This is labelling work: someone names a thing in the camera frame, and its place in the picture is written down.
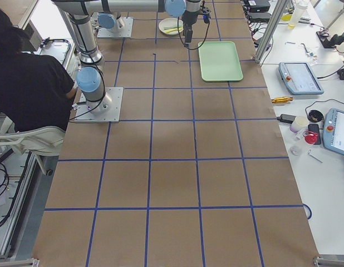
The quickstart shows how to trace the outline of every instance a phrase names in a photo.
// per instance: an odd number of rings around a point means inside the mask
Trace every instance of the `black box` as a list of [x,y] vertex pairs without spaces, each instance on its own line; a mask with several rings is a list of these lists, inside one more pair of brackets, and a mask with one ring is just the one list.
[[263,22],[268,23],[268,21],[271,19],[271,14],[268,12],[258,12],[258,13],[252,13],[249,12],[249,21],[250,22]]
[[268,0],[244,0],[249,12],[267,12],[270,9]]

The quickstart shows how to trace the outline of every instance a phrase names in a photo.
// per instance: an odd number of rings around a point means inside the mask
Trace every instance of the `emergency stop button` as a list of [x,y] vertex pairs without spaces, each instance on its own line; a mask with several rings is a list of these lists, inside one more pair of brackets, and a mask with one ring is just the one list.
[[331,132],[331,131],[333,131],[333,130],[334,130],[334,126],[328,125],[327,131],[328,131],[328,132]]

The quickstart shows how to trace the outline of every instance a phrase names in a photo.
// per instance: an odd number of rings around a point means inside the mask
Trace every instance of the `person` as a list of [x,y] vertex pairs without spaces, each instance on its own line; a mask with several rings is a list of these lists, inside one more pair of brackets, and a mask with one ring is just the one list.
[[24,30],[0,9],[0,111],[16,131],[45,126],[66,130],[74,82],[54,57],[23,53]]

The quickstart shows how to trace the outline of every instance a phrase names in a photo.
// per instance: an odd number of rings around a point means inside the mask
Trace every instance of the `yellow cylinder tool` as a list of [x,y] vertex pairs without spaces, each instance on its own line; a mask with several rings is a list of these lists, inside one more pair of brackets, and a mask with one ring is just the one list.
[[271,99],[271,102],[274,104],[279,104],[279,103],[287,103],[288,101],[292,101],[293,97],[288,97],[288,96],[282,96],[282,97],[276,97],[274,99]]

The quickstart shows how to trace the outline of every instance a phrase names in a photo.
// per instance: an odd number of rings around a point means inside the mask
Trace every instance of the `blue cable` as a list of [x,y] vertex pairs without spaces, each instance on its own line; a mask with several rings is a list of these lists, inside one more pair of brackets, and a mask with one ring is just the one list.
[[307,210],[309,211],[309,215],[307,216],[307,219],[310,219],[312,217],[312,210],[311,208],[307,205],[303,203],[303,206],[307,208]]

